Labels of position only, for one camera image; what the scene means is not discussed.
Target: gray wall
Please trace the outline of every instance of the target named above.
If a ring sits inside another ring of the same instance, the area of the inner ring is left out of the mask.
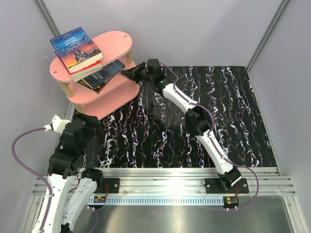
[[[0,3],[0,232],[21,232],[35,176],[11,155],[16,136],[63,114],[67,98],[49,73],[52,38],[33,0]],[[17,154],[44,174],[56,133],[37,132],[20,140]]]
[[[311,1],[291,1],[250,77],[283,175],[311,230]]]
[[[246,66],[281,0],[44,0],[59,31],[125,31],[138,64]]]

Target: book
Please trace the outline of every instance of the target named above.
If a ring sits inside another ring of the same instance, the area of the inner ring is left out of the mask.
[[[79,80],[78,81],[78,84],[85,87],[86,89],[96,93],[96,94],[99,94],[103,88],[107,85],[107,83],[102,83],[101,85],[98,85],[97,87],[95,87],[94,89],[92,87],[90,87],[86,82],[83,81],[83,79]]]
[[[113,76],[115,76],[124,68],[125,65],[119,60],[116,60],[104,66],[101,70],[83,78],[83,81],[94,89],[98,85],[108,82]]]
[[[104,66],[100,71],[79,80],[78,84],[98,94],[107,83],[124,68],[125,65],[119,60],[116,60]]]
[[[103,58],[102,52],[81,27],[57,36],[50,42],[69,73]]]
[[[57,54],[56,51],[54,51],[54,53],[56,54],[56,56],[59,58],[60,62],[64,65],[64,67],[66,68],[66,65],[64,64],[64,62],[62,61],[62,59],[59,57],[59,55]],[[82,79],[84,77],[86,77],[87,75],[90,75],[91,73],[94,73],[98,70],[100,70],[102,68],[102,63],[100,61],[94,62],[92,64],[90,64],[87,67],[84,67],[76,72],[70,73],[68,70],[69,75],[73,78],[73,80],[76,82],[79,79]]]
[[[101,70],[102,68],[103,68],[103,67],[100,66],[100,67],[98,67],[98,68],[96,68],[96,69],[86,70],[86,71],[84,71],[82,74],[76,73],[74,77],[72,76],[72,79],[73,79],[75,82],[77,82],[77,81],[79,81],[79,80],[81,80],[81,79],[87,77],[88,75],[90,75],[90,74],[92,74],[92,73],[94,73],[94,72],[96,72],[96,71]]]

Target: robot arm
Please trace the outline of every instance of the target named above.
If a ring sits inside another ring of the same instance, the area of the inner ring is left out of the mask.
[[[210,132],[211,123],[208,113],[195,105],[198,102],[190,99],[174,86],[173,80],[166,77],[157,59],[150,59],[147,63],[121,71],[121,74],[136,83],[141,80],[152,83],[155,92],[171,100],[185,113],[187,131],[191,136],[196,137],[207,150],[216,166],[220,182],[225,190],[233,187],[242,178],[238,169],[224,160],[224,158],[229,159],[216,141],[214,133]]]
[[[103,172],[87,168],[82,172],[81,181],[72,198],[66,204],[69,189],[78,168],[83,165],[83,155],[87,142],[99,128],[96,117],[75,114],[75,121],[62,120],[54,116],[46,131],[61,133],[54,154],[49,159],[48,182],[52,187],[52,201],[48,205],[49,191],[46,192],[39,218],[32,233],[71,233],[89,196],[104,185]]]

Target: red wire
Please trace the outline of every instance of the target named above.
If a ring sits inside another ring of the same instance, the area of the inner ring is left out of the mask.
[[[237,188],[237,193],[236,193],[235,197],[237,197],[238,194],[239,194],[239,188]]]
[[[109,192],[109,185],[105,185],[105,190],[106,190],[106,197],[105,199],[107,199],[107,196],[108,196],[108,192]]]

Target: metal base plate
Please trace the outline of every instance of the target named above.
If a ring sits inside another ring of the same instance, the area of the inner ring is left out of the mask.
[[[109,193],[119,193],[120,179],[119,178],[104,178],[104,184],[109,186]],[[96,193],[106,193],[105,187],[102,187],[99,192]]]
[[[219,194],[219,193],[229,193],[229,194],[236,194],[237,188],[239,188],[239,193],[249,193],[247,180],[242,178],[237,184],[235,184],[232,188],[228,191],[220,184],[219,178],[206,178],[204,179],[204,186],[206,189],[207,194]]]

